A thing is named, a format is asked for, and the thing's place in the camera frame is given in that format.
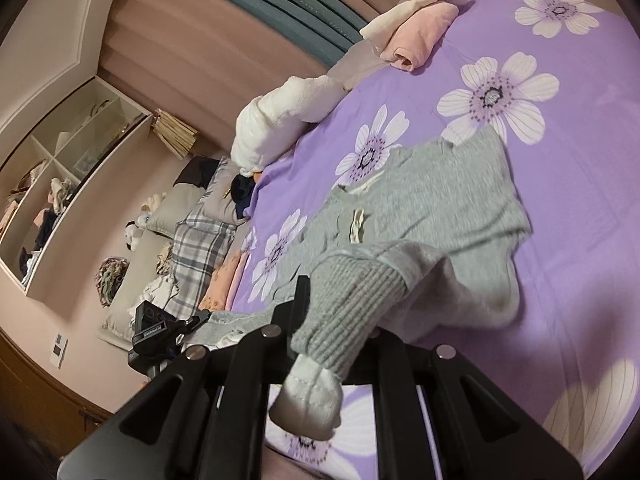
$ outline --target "pink curtain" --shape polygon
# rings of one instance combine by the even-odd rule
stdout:
[[[226,0],[114,0],[98,74],[229,150],[240,110],[316,58]]]

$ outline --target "metal screw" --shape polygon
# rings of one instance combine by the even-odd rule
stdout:
[[[436,348],[436,354],[440,359],[453,359],[456,356],[456,349],[451,345],[440,345]]]
[[[260,329],[264,337],[277,337],[282,333],[278,325],[265,325]]]
[[[185,355],[189,361],[198,361],[207,355],[207,349],[202,345],[194,345],[187,348]]]

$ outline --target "pillow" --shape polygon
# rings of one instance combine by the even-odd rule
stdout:
[[[207,291],[213,271],[222,265],[236,228],[206,216],[202,209],[213,180],[196,207],[176,226],[171,261],[180,291],[165,310],[189,319]]]
[[[187,217],[203,194],[204,189],[193,184],[175,184],[149,218],[146,228],[159,235],[173,238],[176,224]]]
[[[148,230],[142,234],[136,252],[130,256],[129,269],[124,275],[111,306],[104,309],[102,330],[107,330],[120,339],[120,344],[114,343],[113,340],[107,340],[107,343],[116,344],[116,346],[127,350],[130,348],[133,330],[131,329],[131,316],[127,310],[139,298],[148,283],[158,277],[156,275],[158,253],[162,251],[165,244],[166,238],[162,236]]]
[[[227,157],[220,161],[209,186],[211,194],[202,207],[202,212],[206,216],[213,220],[236,226],[246,222],[246,217],[238,218],[236,203],[231,199],[231,193],[229,192],[231,181],[239,172],[240,168],[230,158]]]

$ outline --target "clothing label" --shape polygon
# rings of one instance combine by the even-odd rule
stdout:
[[[353,212],[353,221],[351,222],[351,229],[349,232],[349,241],[352,244],[362,243],[360,240],[360,229],[362,229],[362,223],[364,222],[364,209],[356,209]]]

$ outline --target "white shelf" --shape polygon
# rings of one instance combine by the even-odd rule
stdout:
[[[43,300],[56,264],[64,259],[65,244],[72,243],[74,225],[82,221],[82,212],[92,202],[87,197],[108,185],[109,178],[148,136],[151,119],[147,110],[95,77],[53,108],[0,168],[0,197],[8,197],[33,166],[48,161],[0,236],[0,268],[29,297]],[[68,135],[60,139],[60,132]],[[47,197],[54,177],[82,186],[57,220],[25,288],[20,284],[20,253],[22,248],[33,250],[39,231],[33,221],[50,207]]]
[[[22,279],[18,264],[20,251],[26,247],[31,252],[38,234],[38,227],[33,221],[40,211],[50,206],[47,196],[51,190],[51,179],[54,177],[64,178],[55,163],[49,161],[42,174],[23,197],[0,238],[0,258],[19,280]]]
[[[46,300],[50,280],[56,273],[56,266],[64,259],[70,244],[74,243],[76,226],[82,223],[98,193],[108,187],[109,182],[113,181],[115,173],[121,170],[123,164],[127,164],[129,157],[135,156],[136,149],[148,136],[151,119],[151,115],[147,116],[129,133],[94,169],[89,179],[78,190],[71,204],[62,214],[62,218],[51,233],[35,264],[31,279],[26,287],[26,294],[29,298],[42,302]]]

